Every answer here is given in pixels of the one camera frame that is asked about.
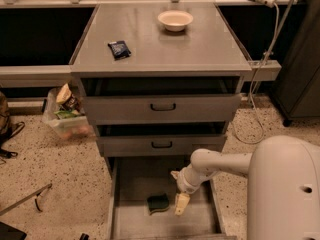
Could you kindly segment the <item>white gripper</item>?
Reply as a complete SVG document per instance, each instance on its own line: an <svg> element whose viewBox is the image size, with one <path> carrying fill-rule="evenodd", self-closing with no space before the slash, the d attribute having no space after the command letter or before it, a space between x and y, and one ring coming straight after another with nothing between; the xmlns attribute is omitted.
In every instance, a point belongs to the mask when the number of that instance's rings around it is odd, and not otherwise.
<svg viewBox="0 0 320 240"><path fill-rule="evenodd" d="M182 192L175 197L175 214L180 216L189 204L189 195L194 194L202 184L203 174L191 165L184 167L181 171L171 171L170 174L176 180L177 187Z"/></svg>

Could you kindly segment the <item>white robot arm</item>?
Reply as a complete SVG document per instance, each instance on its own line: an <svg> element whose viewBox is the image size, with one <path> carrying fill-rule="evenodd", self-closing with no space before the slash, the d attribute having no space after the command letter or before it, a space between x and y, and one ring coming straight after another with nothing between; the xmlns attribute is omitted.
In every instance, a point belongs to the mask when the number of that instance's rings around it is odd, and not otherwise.
<svg viewBox="0 0 320 240"><path fill-rule="evenodd" d="M218 172L247 182L247 240L320 240L320 147L290 136L273 136L252 153L197 149L188 166L171 175L179 193L175 213Z"/></svg>

